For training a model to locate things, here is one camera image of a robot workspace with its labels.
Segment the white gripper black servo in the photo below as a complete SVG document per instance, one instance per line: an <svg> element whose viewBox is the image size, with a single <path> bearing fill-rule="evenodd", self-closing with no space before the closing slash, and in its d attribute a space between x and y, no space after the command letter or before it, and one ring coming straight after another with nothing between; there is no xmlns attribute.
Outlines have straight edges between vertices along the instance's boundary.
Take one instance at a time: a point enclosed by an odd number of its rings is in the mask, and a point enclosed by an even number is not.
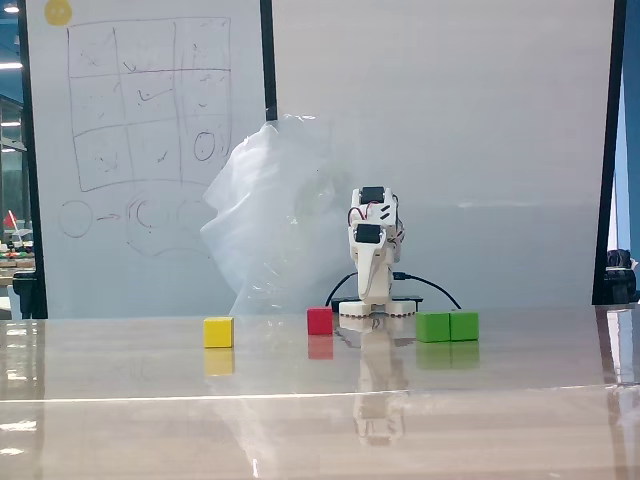
<svg viewBox="0 0 640 480"><path fill-rule="evenodd" d="M352 223L348 234L351 258L356 260L360 300L368 297L374 276L374 303L388 303L394 254L387 251L395 249L395 228L380 222L360 221Z"/></svg>

